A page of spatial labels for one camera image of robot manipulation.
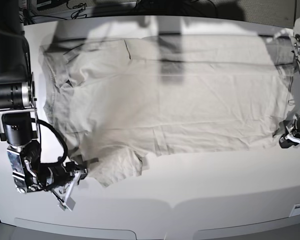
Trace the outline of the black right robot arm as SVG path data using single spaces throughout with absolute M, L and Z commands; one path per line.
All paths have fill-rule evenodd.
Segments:
M 30 50 L 18 18 L 17 12 L 0 13 L 0 141 L 8 144 L 12 177 L 19 192 L 67 191 L 76 165 L 64 164 L 66 143 L 51 125 L 38 119 Z M 41 162 L 41 126 L 51 130 L 63 148 L 63 155 L 55 162 Z

